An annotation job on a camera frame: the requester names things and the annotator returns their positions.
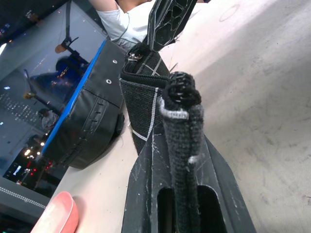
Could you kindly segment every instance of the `metal zipper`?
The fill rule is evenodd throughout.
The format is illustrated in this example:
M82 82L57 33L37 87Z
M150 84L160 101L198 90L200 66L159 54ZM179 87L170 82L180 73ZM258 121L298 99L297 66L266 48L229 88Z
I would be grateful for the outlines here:
M130 53L127 60L128 60L129 62L137 62L137 61L139 61L141 58L142 58L141 55L135 55L134 53Z

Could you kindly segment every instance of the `white desk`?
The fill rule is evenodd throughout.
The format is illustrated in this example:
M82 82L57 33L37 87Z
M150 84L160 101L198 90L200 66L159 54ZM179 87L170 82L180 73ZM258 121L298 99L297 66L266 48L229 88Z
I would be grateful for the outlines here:
M161 53L194 75L205 134L229 162L259 233L311 229L311 0L212 0ZM127 127L108 155L69 168L56 193L78 233L120 233L137 158Z

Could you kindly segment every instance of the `pink object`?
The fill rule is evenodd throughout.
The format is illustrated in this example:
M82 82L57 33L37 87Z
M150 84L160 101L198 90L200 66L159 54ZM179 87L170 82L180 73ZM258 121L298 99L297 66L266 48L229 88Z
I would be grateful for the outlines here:
M76 203L70 193L61 192L45 208L31 233L74 233L78 222Z

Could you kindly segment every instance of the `blue trim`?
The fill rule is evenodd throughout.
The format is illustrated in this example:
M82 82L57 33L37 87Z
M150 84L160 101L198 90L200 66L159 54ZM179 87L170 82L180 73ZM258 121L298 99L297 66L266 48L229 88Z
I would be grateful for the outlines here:
M66 108L64 109L63 113L61 114L58 122L56 123L55 127L53 128L48 140L45 143L45 146L42 149L42 154L44 154L44 152L46 151L47 147L49 146L49 144L52 142L52 140L54 139L54 137L57 134L57 131L59 130L60 126L62 125L63 121L66 119L66 117L69 115L69 113L71 112L71 109L73 107L73 105L75 104L84 84L86 83L86 81L89 78L89 75L91 74L93 67L99 57L99 55L101 54L101 51L103 50L103 47L105 45L106 41L104 41L101 45L101 47L98 49L97 54L95 55L94 59L92 60L91 64L88 66L86 72L84 73L81 81L79 82L76 90L74 91L74 93L72 94L72 97L70 98L68 104L66 105Z

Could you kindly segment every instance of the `white thread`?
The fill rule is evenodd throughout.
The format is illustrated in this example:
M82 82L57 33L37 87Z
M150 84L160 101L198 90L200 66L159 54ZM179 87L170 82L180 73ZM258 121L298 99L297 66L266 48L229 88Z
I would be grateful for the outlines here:
M155 114L156 114L156 98L157 98L157 91L158 87L155 89L155 96L154 96L154 101L152 102L152 111L151 111L151 121L150 121L150 126L149 126L149 131L147 138L149 137L153 127L154 127L154 122L155 122Z
M134 133L137 137L139 137L140 139L142 139L142 140L144 140L144 141L147 141L147 138L146 138L146 137L144 137L143 135L140 135L139 133L137 133L135 130L133 130L133 128L132 128L132 131L133 131L133 133Z
M36 202L36 201L31 200L31 199L29 199L29 198L26 198L26 197L24 197L24 196L22 196L22 195L20 195L20 194L14 193L14 192L12 192L12 191L10 191L10 190L8 190L8 189L5 189L5 188L3 188L3 187L0 187L0 192L6 193L6 194L11 195L11 196L13 196L13 197L16 197L16 198L18 198L18 199L21 199L21 200L23 200L24 202L29 202L30 204L36 205L36 206L38 206L38 207L40 207L40 208L42 208L42 209L45 209L45 207L46 207L45 205L42 205L42 204L40 204L39 202Z
M160 62L162 61L162 58L160 58L160 60L158 61L154 71L152 72L152 75L154 75L156 73L156 70L158 69L159 65L160 65Z
M157 72L155 72L155 70L154 69L152 69L150 66L148 66L148 65L145 65L148 69L150 69L150 70L152 70L152 72L154 72L157 76L161 76L161 75L159 75Z
M170 110L165 109L165 103L164 103L163 98L160 99L160 113L164 117L168 117L171 119L184 119L184 120L189 119L189 113L183 109L180 109L177 111L170 111Z

